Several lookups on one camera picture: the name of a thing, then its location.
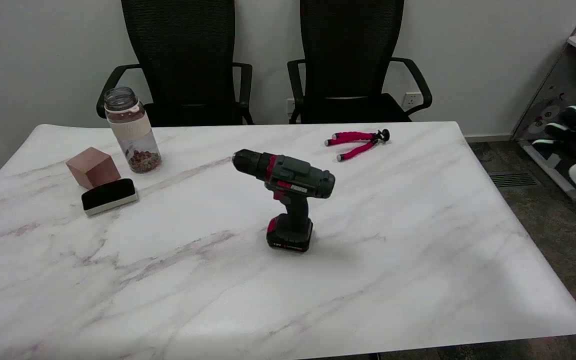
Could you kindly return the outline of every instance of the floor vent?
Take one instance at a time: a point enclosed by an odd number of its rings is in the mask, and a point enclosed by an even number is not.
[[[542,184],[528,171],[489,172],[494,186],[499,189],[541,187]]]

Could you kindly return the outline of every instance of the drill handle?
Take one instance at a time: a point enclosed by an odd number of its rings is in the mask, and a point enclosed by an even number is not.
[[[283,193],[279,200],[286,207],[291,230],[306,232],[308,230],[308,198]]]

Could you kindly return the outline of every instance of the wall socket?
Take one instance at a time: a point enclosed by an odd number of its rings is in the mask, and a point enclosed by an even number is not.
[[[421,92],[406,92],[406,95],[404,95],[404,99],[401,102],[401,108],[410,109],[422,105],[423,103],[424,97],[421,95]]]
[[[288,118],[293,116],[293,112],[295,112],[295,99],[286,98],[286,114],[288,114]]]

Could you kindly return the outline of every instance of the mesh chair back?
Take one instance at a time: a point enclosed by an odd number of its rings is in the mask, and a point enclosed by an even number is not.
[[[121,0],[154,103],[235,100],[233,0]]]
[[[404,0],[301,0],[308,97],[382,93]]]

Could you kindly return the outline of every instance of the beige jar sleeve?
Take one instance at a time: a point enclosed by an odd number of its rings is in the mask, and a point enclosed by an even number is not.
[[[151,121],[148,119],[148,114],[145,114],[139,120],[126,123],[112,123],[108,121],[108,124],[110,124],[110,129],[112,129],[114,136],[121,141],[141,139],[151,132]]]

